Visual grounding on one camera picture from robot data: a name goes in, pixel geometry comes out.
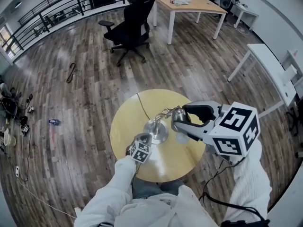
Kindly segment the person's white hooded top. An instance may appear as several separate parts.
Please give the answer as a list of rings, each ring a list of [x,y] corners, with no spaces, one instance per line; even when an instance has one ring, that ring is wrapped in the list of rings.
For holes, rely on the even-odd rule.
[[[187,186],[178,195],[160,194],[132,200],[113,186],[97,191],[74,227],[218,227]]]

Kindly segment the black swivel chair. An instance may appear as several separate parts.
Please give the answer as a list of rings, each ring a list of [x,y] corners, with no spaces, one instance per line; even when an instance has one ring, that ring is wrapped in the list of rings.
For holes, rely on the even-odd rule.
[[[286,112],[286,115],[291,116],[293,119],[292,125],[290,125],[289,131],[296,128],[296,133],[294,136],[298,135],[299,124],[303,125],[303,98],[296,104],[295,107],[290,108],[290,112]]]

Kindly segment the white mesh basket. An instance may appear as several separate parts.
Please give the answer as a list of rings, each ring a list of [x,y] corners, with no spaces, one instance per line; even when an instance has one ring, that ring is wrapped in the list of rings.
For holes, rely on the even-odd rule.
[[[3,137],[4,146],[14,147],[16,145],[16,138],[10,134],[5,134]]]

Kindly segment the black office chair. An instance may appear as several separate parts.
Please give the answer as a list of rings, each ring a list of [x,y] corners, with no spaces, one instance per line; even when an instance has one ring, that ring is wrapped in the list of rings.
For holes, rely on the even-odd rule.
[[[115,26],[113,22],[101,20],[99,25],[107,28],[104,38],[113,42],[110,52],[115,49],[124,49],[122,56],[117,61],[117,66],[121,66],[122,59],[129,51],[133,51],[141,57],[142,62],[146,62],[146,58],[137,50],[137,47],[145,45],[150,47],[149,32],[150,26],[147,22],[149,13],[151,12],[155,0],[145,0],[132,3],[124,8],[124,21]]]

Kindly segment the wooden-top table with white legs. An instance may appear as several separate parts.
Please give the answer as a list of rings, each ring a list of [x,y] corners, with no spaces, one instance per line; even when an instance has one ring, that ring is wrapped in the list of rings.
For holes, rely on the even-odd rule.
[[[168,28],[168,36],[167,36],[167,44],[170,45],[172,42],[173,37],[173,29],[174,29],[174,22],[175,22],[175,15],[178,12],[196,12],[198,13],[196,18],[196,23],[199,22],[201,13],[208,13],[208,14],[217,14],[221,15],[220,21],[217,25],[216,31],[213,35],[213,39],[217,39],[218,34],[221,30],[221,27],[223,25],[223,21],[225,19],[225,16],[227,12],[216,5],[215,3],[209,1],[209,0],[192,0],[189,5],[181,5],[177,6],[176,4],[170,4],[170,0],[155,0],[155,3],[153,5],[153,26],[157,26],[157,5],[163,5],[165,8],[167,8],[170,11],[169,16],[169,28]]]

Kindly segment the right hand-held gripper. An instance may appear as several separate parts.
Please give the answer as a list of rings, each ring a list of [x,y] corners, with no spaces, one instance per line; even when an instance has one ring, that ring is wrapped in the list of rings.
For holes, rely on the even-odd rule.
[[[209,135],[218,155],[245,157],[260,135],[256,108],[234,102],[214,127],[222,105],[216,101],[195,101],[182,106],[204,124],[172,121],[172,128],[193,140],[203,141]]]

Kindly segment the white box appliance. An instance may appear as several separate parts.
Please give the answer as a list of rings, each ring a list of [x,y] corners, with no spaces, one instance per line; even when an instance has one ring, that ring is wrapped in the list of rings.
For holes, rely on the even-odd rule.
[[[281,80],[284,85],[291,81],[297,74],[297,69],[291,64],[281,75]]]

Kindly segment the round yellow two-tier table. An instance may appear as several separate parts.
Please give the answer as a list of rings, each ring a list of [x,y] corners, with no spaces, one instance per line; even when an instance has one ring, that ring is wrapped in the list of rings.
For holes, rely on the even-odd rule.
[[[116,112],[110,131],[110,142],[117,159],[125,156],[125,150],[134,137],[144,131],[145,124],[163,111],[190,103],[185,96],[170,90],[145,90],[127,99]],[[139,168],[137,178],[162,183],[179,179],[199,165],[205,144],[190,139],[181,144],[171,129],[170,119],[164,119],[169,127],[168,139],[153,145],[151,154]]]

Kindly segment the silver metal stand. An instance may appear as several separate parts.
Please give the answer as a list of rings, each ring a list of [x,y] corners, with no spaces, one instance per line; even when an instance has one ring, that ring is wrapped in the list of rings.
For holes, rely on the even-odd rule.
[[[144,126],[144,131],[151,134],[152,145],[158,145],[165,142],[169,137],[169,127],[165,123],[164,119],[171,117],[170,126],[171,129],[177,133],[180,143],[187,143],[189,137],[186,133],[181,133],[180,130],[174,125],[175,121],[191,122],[190,117],[183,108],[177,106],[175,108],[165,108],[161,113],[158,113],[154,119],[150,119]]]

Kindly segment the black metal railing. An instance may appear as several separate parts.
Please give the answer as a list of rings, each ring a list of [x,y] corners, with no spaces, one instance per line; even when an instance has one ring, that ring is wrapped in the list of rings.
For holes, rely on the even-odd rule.
[[[0,14],[0,46],[13,60],[64,22],[128,3],[128,0],[13,0]]]

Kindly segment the person's left forearm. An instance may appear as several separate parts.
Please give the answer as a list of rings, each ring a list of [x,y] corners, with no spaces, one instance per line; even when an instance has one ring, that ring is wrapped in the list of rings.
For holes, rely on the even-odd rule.
[[[135,172],[136,163],[130,156],[118,160],[115,164],[114,176],[105,187],[97,190],[92,199],[94,203],[100,208],[110,206],[120,212],[131,199],[128,190]]]

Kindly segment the black stand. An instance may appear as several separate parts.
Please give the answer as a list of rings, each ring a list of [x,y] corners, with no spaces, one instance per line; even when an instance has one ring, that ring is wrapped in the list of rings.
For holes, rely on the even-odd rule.
[[[238,220],[232,222],[230,220],[224,221],[220,227],[269,227],[270,220],[259,220],[255,222],[248,223],[245,220]]]

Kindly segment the person's grey trousers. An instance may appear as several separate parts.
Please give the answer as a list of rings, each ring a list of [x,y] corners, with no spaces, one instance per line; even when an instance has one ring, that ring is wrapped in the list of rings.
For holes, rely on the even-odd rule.
[[[153,183],[135,178],[133,182],[133,198],[147,199],[163,193],[177,196],[179,187],[183,185],[183,182],[179,179],[164,183]]]

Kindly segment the person's right forearm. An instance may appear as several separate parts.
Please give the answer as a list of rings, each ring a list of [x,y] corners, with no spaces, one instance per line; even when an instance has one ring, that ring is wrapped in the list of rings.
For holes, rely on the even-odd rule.
[[[263,218],[267,218],[267,207],[272,188],[260,159],[262,145],[256,140],[245,159],[234,167],[233,188],[230,204],[255,208]]]

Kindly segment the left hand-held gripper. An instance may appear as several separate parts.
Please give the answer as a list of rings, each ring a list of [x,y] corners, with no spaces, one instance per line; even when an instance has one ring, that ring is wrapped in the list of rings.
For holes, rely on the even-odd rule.
[[[133,160],[139,163],[145,163],[152,152],[152,135],[149,133],[140,133],[129,148],[129,155]]]

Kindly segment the white long table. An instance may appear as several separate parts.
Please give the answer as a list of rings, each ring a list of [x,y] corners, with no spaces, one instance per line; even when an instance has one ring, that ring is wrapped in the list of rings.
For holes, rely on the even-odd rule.
[[[234,76],[243,66],[244,62],[250,56],[255,59],[254,63],[258,63],[265,71],[265,73],[269,76],[280,97],[280,101],[274,103],[258,115],[259,118],[262,118],[278,109],[282,105],[289,106],[295,98],[296,90],[291,81],[289,81],[286,85],[282,83],[281,75],[285,69],[265,44],[248,44],[247,47],[248,50],[246,54],[234,69],[232,74],[228,77],[228,81],[232,81]]]

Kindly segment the black round bag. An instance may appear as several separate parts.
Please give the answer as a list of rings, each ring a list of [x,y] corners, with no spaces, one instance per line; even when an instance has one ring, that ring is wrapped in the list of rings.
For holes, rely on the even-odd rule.
[[[11,98],[3,97],[0,99],[0,114],[5,118],[15,118],[18,112],[17,103]]]

